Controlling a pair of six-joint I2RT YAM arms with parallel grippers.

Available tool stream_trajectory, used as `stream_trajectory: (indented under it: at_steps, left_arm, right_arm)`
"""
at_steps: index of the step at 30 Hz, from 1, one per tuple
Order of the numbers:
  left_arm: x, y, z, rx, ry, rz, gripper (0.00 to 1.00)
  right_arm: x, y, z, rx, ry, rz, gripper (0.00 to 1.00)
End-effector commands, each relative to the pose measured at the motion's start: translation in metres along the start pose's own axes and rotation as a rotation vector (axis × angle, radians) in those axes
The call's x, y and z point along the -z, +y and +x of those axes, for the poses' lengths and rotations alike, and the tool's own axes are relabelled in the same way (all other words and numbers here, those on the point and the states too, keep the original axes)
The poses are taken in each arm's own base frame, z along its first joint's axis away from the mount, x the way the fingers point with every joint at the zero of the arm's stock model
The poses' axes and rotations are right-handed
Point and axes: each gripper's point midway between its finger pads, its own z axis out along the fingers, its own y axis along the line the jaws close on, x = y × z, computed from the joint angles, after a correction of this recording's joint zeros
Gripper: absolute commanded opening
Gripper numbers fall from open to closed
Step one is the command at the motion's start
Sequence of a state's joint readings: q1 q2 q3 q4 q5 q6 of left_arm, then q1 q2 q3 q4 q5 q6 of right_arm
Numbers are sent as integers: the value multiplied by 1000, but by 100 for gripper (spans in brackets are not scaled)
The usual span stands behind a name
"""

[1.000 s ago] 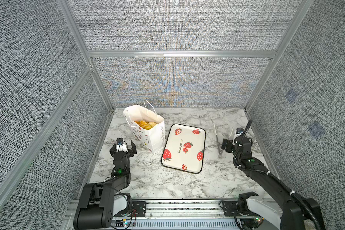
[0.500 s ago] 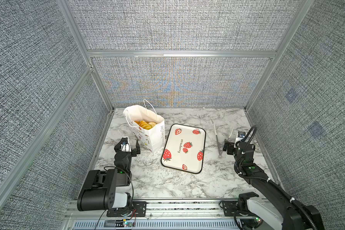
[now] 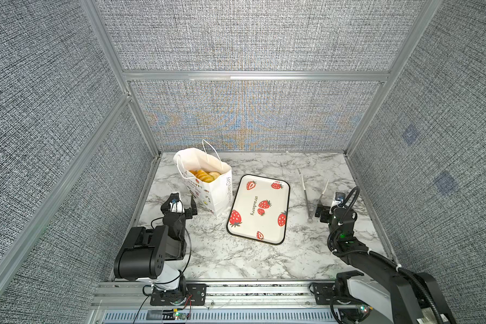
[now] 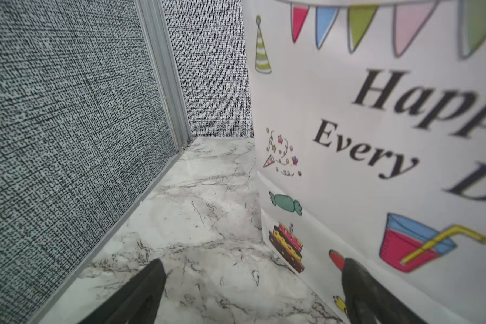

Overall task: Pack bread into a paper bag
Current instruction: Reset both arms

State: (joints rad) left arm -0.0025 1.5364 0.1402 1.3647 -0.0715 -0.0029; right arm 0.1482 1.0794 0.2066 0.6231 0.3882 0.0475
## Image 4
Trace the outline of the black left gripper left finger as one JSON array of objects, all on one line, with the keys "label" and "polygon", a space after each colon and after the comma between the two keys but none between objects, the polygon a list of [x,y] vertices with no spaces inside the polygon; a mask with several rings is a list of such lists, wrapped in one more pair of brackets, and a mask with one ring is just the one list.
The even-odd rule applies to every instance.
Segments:
[{"label": "black left gripper left finger", "polygon": [[154,323],[167,275],[159,259],[152,260],[130,281],[81,321],[85,323]]}]

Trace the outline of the white paper gift bag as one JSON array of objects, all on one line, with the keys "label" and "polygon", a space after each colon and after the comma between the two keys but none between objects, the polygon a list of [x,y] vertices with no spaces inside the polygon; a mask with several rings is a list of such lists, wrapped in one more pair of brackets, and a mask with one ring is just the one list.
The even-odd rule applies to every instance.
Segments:
[{"label": "white paper gift bag", "polygon": [[486,1],[244,1],[265,243],[344,323],[344,260],[486,323]]}]

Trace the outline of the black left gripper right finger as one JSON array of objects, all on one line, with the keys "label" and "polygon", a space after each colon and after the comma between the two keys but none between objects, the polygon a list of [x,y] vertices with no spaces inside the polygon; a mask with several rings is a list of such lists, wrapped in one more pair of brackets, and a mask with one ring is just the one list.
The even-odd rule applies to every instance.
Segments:
[{"label": "black left gripper right finger", "polygon": [[351,323],[424,323],[354,259],[344,260],[342,287]]}]

